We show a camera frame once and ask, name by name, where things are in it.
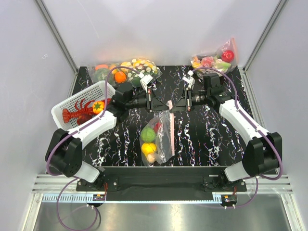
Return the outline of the clear zip top bag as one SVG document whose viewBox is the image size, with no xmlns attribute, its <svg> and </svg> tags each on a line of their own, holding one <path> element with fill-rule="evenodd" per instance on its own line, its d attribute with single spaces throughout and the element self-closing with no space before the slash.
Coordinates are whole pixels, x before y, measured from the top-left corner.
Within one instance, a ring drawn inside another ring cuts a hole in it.
<svg viewBox="0 0 308 231">
<path fill-rule="evenodd" d="M 171 100 L 167 102 L 167 106 L 169 106 L 169 109 L 173 106 Z M 154 117 L 148 122 L 148 124 L 146 124 L 144 128 L 150 127 L 154 129 L 154 126 L 157 122 L 161 123 L 161 127 L 156 133 L 155 140 L 152 142 L 157 146 L 157 151 L 155 152 L 156 161 L 154 163 L 149 163 L 147 161 L 147 156 L 145 156 L 141 151 L 142 162 L 147 167 L 152 165 L 165 164 L 171 157 L 175 155 L 174 115 L 170 113 L 169 110 L 154 113 Z M 142 146 L 144 143 L 145 142 L 140 137 L 140 146 Z"/>
</svg>

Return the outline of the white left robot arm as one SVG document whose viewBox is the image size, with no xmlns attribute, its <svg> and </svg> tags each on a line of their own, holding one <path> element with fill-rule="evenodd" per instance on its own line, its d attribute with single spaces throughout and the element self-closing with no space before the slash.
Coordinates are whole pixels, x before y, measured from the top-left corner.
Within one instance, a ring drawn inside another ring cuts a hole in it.
<svg viewBox="0 0 308 231">
<path fill-rule="evenodd" d="M 122 83 L 100 114 L 72 131 L 57 129 L 45 156 L 47 172 L 53 176 L 50 171 L 53 167 L 57 170 L 56 175 L 83 179 L 91 189 L 100 190 L 104 184 L 103 173 L 83 161 L 83 149 L 99 135 L 122 123 L 130 109 L 145 108 L 148 112 L 169 109 L 150 89 L 140 94 L 133 92 L 132 84 Z"/>
</svg>

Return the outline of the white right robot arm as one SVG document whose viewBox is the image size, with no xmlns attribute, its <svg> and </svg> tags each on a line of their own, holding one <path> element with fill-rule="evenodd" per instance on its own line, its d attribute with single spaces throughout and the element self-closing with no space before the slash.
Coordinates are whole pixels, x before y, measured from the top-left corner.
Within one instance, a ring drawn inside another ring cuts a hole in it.
<svg viewBox="0 0 308 231">
<path fill-rule="evenodd" d="M 237 96 L 224 89 L 217 74 L 204 76 L 204 91 L 193 90 L 195 80 L 184 76 L 187 83 L 181 98 L 170 110 L 172 113 L 191 111 L 197 105 L 208 105 L 225 118 L 239 133 L 246 148 L 242 160 L 224 170 L 218 179 L 222 190 L 231 190 L 236 181 L 282 169 L 282 137 L 259 125 L 238 103 Z"/>
</svg>

